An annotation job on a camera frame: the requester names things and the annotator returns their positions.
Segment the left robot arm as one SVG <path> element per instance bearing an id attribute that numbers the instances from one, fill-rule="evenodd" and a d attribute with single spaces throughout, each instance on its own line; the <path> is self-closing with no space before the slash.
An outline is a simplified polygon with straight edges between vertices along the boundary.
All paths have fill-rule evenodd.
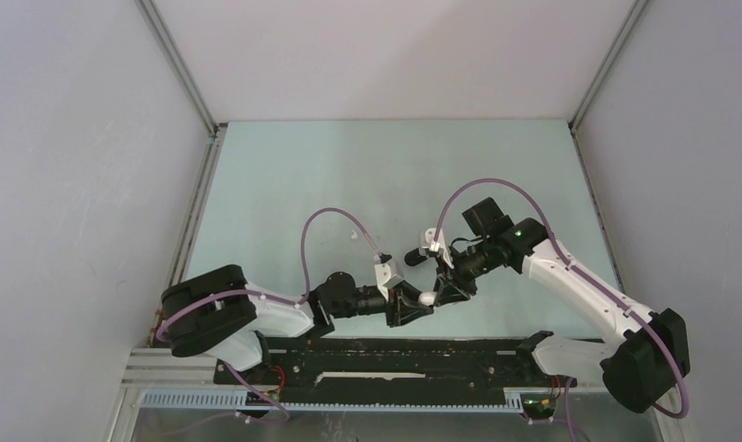
<path id="1" fill-rule="evenodd" d="M 387 263 L 375 267 L 376 285 L 359 286 L 348 273 L 331 274 L 305 302 L 250 283 L 229 264 L 173 285 L 161 296 L 163 320 L 155 336 L 175 357 L 210 355 L 228 363 L 249 383 L 270 376 L 270 338 L 317 339 L 334 320 L 384 315 L 399 327 L 432 313 L 435 292 L 423 292 Z"/>

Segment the black oval charging case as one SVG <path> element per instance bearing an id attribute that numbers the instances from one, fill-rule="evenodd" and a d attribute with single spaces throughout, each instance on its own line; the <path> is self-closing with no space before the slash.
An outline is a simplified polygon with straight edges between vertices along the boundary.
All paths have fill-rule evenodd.
<path id="1" fill-rule="evenodd" d="M 416 267 L 429 259 L 429 256 L 424 248 L 418 247 L 408 251 L 404 255 L 404 262 L 407 266 Z"/>

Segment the white oval charging case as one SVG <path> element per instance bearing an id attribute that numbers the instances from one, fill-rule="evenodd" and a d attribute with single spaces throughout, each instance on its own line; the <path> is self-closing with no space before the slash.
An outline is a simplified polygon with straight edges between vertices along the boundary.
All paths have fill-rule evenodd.
<path id="1" fill-rule="evenodd" d="M 418 302 L 421 305 L 431 307 L 435 304 L 437 299 L 437 293 L 436 292 L 422 292 L 418 296 Z"/>

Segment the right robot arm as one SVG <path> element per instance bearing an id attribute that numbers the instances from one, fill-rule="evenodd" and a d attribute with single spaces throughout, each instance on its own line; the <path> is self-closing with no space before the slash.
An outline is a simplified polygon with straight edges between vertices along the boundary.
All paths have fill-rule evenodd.
<path id="1" fill-rule="evenodd" d="M 431 291 L 410 295 L 391 290 L 391 299 L 406 312 L 430 313 L 469 300 L 478 291 L 479 277 L 511 268 L 552 290 L 601 338 L 588 342 L 551 331 L 535 333 L 516 349 L 516 373 L 525 383 L 538 385 L 550 375 L 601 382 L 620 405 L 643 413 L 689 374 L 686 322 L 676 311 L 656 312 L 622 294 L 585 269 L 539 221 L 514 223 L 491 197 L 462 215 L 478 242 L 457 250 L 430 228 L 420 246 L 406 253 L 404 261 L 411 267 L 436 262 Z"/>

